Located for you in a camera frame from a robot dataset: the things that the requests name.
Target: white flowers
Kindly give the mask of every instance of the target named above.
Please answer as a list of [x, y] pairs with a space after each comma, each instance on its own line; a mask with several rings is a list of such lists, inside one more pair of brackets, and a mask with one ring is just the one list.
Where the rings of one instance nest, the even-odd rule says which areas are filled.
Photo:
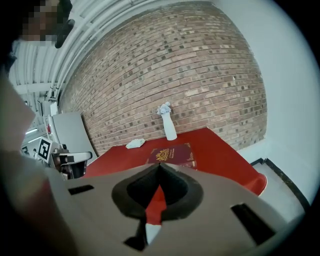
[[170, 102], [168, 102], [168, 101], [166, 103], [162, 104], [161, 106], [158, 107], [157, 114], [162, 115], [165, 113], [170, 113], [171, 108], [169, 106], [170, 106]]

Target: red fabric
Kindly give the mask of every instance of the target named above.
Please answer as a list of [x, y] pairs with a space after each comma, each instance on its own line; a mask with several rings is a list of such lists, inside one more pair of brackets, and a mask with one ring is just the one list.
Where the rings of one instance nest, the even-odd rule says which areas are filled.
[[[197, 170], [229, 178], [256, 195], [260, 195], [265, 189], [266, 177], [258, 173], [209, 128], [178, 134], [177, 139], [172, 141], [168, 141], [165, 137], [148, 140], [140, 148], [127, 149], [125, 146], [114, 146], [87, 167], [84, 178], [112, 174], [142, 166], [146, 164], [153, 149], [184, 143], [191, 145]], [[163, 203], [163, 192], [158, 189], [147, 209], [150, 221], [148, 223], [159, 224], [159, 216], [155, 217], [152, 213], [159, 213], [163, 208]]]

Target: gold emblem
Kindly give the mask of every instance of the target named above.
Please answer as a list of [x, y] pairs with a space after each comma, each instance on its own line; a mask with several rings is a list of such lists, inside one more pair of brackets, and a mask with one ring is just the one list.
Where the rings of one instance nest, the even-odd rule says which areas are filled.
[[160, 150], [158, 154], [155, 155], [158, 161], [166, 161], [169, 156], [169, 149]]

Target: white floor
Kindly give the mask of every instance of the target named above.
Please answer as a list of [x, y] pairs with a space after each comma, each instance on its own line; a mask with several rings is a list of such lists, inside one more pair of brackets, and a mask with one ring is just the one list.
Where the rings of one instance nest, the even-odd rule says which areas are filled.
[[288, 223], [305, 213], [295, 195], [269, 166], [258, 163], [253, 168], [267, 178], [266, 188], [259, 197], [272, 206]]

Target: book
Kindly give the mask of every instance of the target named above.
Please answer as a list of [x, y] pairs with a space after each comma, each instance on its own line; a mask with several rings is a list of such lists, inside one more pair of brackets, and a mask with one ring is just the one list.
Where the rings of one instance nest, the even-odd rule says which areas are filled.
[[146, 163], [168, 163], [194, 169], [197, 166], [197, 162], [189, 143], [164, 148], [155, 148], [152, 150]]

